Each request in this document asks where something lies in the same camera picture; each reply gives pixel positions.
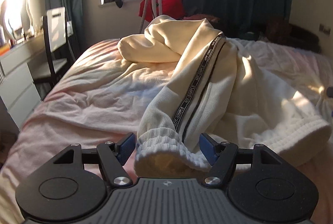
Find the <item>items on dresser top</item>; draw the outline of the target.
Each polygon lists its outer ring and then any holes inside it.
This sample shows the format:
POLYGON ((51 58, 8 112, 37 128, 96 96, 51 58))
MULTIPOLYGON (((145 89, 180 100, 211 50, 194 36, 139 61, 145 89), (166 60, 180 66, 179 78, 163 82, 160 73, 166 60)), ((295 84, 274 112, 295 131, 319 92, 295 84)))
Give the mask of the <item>items on dresser top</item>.
POLYGON ((43 45, 43 33, 34 28, 27 0, 4 0, 1 4, 1 56, 22 44, 43 45))

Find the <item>pink bed blanket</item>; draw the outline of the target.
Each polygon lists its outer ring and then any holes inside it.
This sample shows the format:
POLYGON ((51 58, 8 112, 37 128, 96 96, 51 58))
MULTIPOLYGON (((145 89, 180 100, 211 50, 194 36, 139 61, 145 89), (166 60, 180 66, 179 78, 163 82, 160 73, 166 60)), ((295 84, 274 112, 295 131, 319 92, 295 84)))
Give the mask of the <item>pink bed blanket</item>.
MULTIPOLYGON (((263 41, 237 39, 258 66, 306 96, 332 121, 332 59, 263 41)), ((22 223, 15 200, 20 181, 73 143, 93 148, 136 132, 152 99, 170 80, 174 63, 124 61, 117 41, 101 41, 75 62, 26 120, 1 169, 1 223, 22 223)))

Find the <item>black chair with white cushion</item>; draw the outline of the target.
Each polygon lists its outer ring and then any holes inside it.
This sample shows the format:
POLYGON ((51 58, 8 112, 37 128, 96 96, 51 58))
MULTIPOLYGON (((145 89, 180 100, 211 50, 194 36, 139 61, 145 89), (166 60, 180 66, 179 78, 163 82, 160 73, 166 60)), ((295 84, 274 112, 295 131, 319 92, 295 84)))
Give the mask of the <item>black chair with white cushion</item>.
POLYGON ((45 50, 28 66, 34 84, 49 84, 54 88, 75 61, 68 41, 66 8, 47 10, 42 17, 42 28, 45 50))

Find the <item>red bag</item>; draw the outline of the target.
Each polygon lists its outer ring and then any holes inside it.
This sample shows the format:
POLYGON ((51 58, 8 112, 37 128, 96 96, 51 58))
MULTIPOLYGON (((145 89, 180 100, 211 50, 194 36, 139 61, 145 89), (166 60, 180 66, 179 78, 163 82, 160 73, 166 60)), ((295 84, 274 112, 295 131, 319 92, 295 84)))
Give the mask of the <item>red bag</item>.
MULTIPOLYGON (((162 0, 162 12, 164 15, 168 15, 177 20, 186 16, 182 0, 162 0)), ((153 19, 151 0, 148 0, 145 20, 151 22, 153 19)))

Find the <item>white drawer dresser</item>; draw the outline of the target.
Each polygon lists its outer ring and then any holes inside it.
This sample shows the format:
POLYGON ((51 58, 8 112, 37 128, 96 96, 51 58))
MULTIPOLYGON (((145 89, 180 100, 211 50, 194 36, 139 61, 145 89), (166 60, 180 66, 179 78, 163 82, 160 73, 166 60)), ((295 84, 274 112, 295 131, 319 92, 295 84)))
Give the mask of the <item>white drawer dresser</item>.
POLYGON ((45 50, 42 34, 1 55, 1 130, 19 134, 41 102, 28 63, 45 50))

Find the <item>cream sweatpants with black stripe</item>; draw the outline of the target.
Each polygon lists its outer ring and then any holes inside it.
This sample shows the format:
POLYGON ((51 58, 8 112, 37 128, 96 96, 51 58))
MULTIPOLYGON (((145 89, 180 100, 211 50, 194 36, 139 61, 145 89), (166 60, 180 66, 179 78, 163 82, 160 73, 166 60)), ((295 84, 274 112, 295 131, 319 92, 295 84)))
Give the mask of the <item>cream sweatpants with black stripe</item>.
POLYGON ((264 144, 293 166, 309 161, 330 138, 330 124, 302 93, 259 68, 208 20, 162 15, 143 34, 122 38, 118 49, 134 63, 176 63, 139 124, 138 176, 207 172, 211 165, 199 148, 203 133, 240 148, 264 144))

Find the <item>wall socket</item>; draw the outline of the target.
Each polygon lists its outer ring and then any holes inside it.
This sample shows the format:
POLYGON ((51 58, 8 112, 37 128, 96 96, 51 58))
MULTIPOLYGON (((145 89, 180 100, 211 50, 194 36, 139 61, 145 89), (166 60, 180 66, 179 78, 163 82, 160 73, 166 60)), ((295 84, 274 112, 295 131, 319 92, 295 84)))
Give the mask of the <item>wall socket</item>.
POLYGON ((330 36, 331 34, 331 28, 329 26, 326 26, 324 24, 320 24, 319 25, 319 32, 327 35, 327 36, 330 36))

